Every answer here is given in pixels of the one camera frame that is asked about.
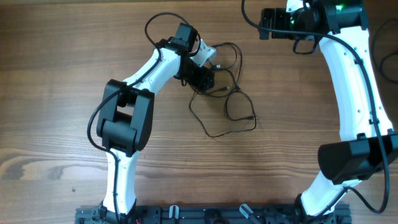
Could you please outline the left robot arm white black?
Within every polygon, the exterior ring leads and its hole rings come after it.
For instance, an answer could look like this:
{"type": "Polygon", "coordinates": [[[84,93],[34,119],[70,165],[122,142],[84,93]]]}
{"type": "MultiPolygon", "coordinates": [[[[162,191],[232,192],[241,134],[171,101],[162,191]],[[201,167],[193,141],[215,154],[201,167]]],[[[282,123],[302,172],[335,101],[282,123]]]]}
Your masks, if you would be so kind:
{"type": "Polygon", "coordinates": [[[156,94],[171,78],[199,92],[213,88],[214,73],[204,64],[215,53],[193,26],[181,23],[173,37],[154,45],[152,57],[134,75],[107,82],[96,133],[109,163],[102,208],[111,221],[125,223],[134,212],[137,159],[152,131],[156,94]]]}

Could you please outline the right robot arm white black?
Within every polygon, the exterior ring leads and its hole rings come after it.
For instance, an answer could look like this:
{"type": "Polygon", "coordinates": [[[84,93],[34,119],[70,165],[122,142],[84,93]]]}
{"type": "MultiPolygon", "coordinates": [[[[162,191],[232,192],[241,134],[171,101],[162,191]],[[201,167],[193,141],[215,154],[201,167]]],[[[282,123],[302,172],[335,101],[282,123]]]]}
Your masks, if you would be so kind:
{"type": "Polygon", "coordinates": [[[382,213],[389,200],[389,164],[397,159],[397,134],[377,89],[369,52],[369,22],[362,1],[288,1],[265,8],[260,37],[313,42],[330,70],[340,116],[340,141],[318,150],[320,171],[298,195],[289,214],[294,223],[342,221],[338,202],[373,174],[383,172],[382,213]]]}

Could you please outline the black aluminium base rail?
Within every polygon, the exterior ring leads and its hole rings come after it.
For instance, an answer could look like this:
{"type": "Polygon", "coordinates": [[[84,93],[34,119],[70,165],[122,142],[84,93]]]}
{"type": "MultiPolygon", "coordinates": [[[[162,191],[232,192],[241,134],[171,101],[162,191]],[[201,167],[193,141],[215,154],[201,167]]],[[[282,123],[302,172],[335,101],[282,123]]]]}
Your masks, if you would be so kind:
{"type": "MultiPolygon", "coordinates": [[[[250,212],[239,207],[178,207],[136,206],[128,215],[120,214],[119,223],[306,223],[300,210],[293,204],[250,206],[250,212]]],[[[115,214],[104,206],[78,208],[75,223],[117,223],[115,214]]],[[[334,212],[311,223],[352,223],[349,205],[341,204],[334,212]]]]}

